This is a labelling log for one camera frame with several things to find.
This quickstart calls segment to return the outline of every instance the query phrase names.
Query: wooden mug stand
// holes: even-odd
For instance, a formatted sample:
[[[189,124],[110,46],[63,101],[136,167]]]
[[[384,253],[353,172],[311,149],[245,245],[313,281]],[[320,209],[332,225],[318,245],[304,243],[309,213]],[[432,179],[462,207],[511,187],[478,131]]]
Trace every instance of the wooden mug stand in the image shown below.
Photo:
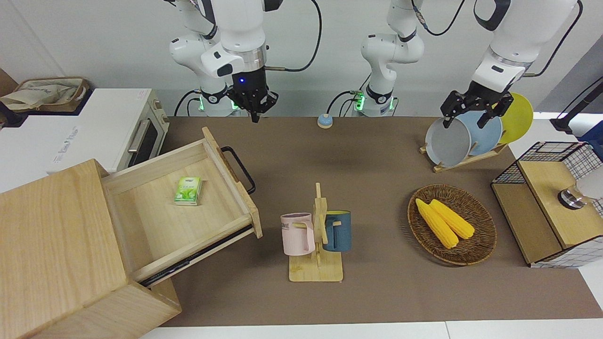
[[[308,255],[289,257],[289,280],[293,282],[340,282],[343,280],[341,253],[323,250],[323,244],[329,242],[324,225],[327,217],[327,198],[321,196],[320,183],[316,183],[313,216],[316,250]]]
[[[478,143],[474,142],[473,145],[471,146],[471,149],[469,150],[469,152],[471,152],[477,145],[478,145]],[[476,161],[488,159],[489,157],[497,156],[498,154],[500,154],[500,152],[502,152],[502,150],[504,150],[507,147],[507,145],[508,144],[498,144],[494,148],[492,148],[492,150],[489,151],[488,153],[480,154],[478,156],[469,156],[468,155],[463,161],[461,161],[459,164],[454,165],[454,166],[444,167],[444,166],[442,166],[442,163],[440,162],[434,166],[434,172],[439,173],[439,172],[451,170],[453,168],[461,167],[461,166],[467,165],[469,163],[473,163]],[[427,143],[425,143],[424,146],[422,146],[418,150],[419,150],[419,152],[421,152],[421,154],[427,153]]]

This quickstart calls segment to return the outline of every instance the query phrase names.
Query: green indicator light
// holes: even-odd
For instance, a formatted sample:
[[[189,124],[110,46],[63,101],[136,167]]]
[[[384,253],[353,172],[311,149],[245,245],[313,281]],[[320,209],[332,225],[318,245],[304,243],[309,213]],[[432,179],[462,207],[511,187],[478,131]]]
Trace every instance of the green indicator light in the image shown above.
[[[356,99],[356,110],[362,111],[364,108],[364,94],[358,94],[358,99]]]

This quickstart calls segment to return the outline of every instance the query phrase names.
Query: oven window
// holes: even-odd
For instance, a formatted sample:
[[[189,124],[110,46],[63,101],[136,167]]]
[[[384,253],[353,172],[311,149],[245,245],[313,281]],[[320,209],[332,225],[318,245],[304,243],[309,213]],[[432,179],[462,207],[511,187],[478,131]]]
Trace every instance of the oven window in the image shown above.
[[[147,161],[153,157],[153,147],[155,146],[155,141],[157,141],[157,135],[158,132],[155,126],[152,123],[149,124],[149,128],[142,139],[140,149],[137,153],[132,154],[128,167],[138,165],[139,163]]]

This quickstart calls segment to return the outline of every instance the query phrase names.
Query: yellow plate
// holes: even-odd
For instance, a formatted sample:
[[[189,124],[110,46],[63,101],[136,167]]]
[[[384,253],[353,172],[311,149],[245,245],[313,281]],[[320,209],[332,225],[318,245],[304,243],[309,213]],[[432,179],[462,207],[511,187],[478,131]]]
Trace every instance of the yellow plate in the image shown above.
[[[501,144],[508,144],[524,136],[534,120],[534,109],[528,99],[518,93],[511,95],[513,103],[501,117],[502,129],[505,131],[499,141]]]

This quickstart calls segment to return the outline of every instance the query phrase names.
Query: oven door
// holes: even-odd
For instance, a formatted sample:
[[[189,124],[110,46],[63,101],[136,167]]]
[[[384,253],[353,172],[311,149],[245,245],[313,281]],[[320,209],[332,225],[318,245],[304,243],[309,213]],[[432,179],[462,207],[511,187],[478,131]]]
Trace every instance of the oven door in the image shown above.
[[[138,123],[134,139],[128,147],[128,153],[131,154],[128,167],[155,157],[161,148],[163,130],[157,128],[151,119],[147,118]]]

